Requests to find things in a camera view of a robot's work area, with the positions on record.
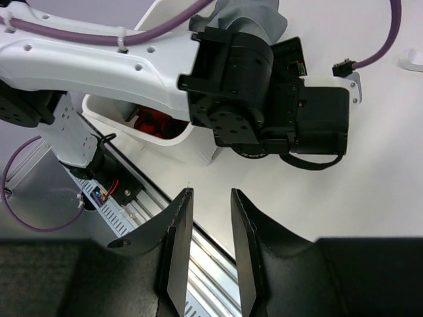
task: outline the white plastic bin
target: white plastic bin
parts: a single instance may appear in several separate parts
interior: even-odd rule
[[[159,151],[188,164],[207,166],[212,162],[217,147],[213,131],[188,124],[185,131],[174,139],[164,140],[133,128],[135,117],[125,122],[112,99],[86,95],[82,108],[84,115],[94,118],[129,135],[145,147]]]

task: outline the gray fabric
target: gray fabric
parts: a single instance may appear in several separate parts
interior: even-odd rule
[[[279,0],[217,0],[209,17],[196,15],[190,30],[204,31],[207,26],[253,34],[268,44],[275,44],[288,26],[278,13]]]

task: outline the table surface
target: table surface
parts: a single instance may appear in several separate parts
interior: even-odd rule
[[[309,75],[330,75],[332,64],[347,57],[367,58],[389,30],[388,0],[281,2],[289,23],[282,40],[301,37]],[[403,2],[393,48],[360,71],[364,101],[350,110],[348,154],[333,168],[308,172],[277,156],[248,160],[230,149],[218,150],[211,165],[198,168],[152,150],[136,151],[121,133],[115,144],[169,196],[194,188],[195,220],[232,254],[231,188],[243,190],[263,212],[309,240],[422,235],[423,74],[401,69],[398,59],[409,48],[423,51],[423,2]],[[163,17],[151,10],[149,20],[158,24]]]

